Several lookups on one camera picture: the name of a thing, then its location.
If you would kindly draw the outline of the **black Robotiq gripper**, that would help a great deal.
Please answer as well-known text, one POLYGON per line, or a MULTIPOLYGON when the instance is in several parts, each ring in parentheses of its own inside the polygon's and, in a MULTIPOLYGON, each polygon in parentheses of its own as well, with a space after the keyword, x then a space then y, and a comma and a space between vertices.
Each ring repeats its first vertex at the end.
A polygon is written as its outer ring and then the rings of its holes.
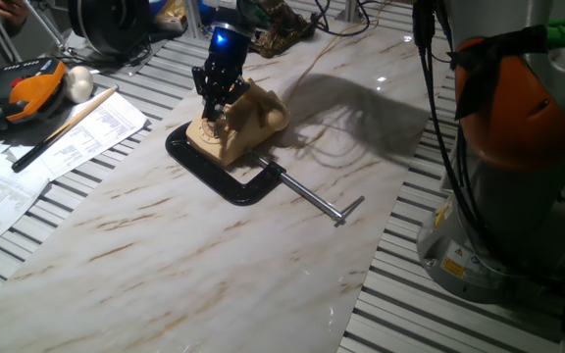
POLYGON ((241 75, 251 42, 251 31, 226 23, 215 23, 206 68, 193 67, 191 70, 196 92, 204 100, 204 120, 216 121, 227 105, 249 90, 250 84, 241 75), (219 99, 213 74, 236 78, 219 99))

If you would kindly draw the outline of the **person's bare hand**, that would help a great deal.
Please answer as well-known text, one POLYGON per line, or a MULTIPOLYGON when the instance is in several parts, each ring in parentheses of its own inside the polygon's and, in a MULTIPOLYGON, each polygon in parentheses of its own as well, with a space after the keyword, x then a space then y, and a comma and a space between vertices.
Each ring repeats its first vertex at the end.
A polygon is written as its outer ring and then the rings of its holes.
POLYGON ((21 26, 28 15, 29 10, 22 1, 0 0, 0 18, 7 24, 21 26))

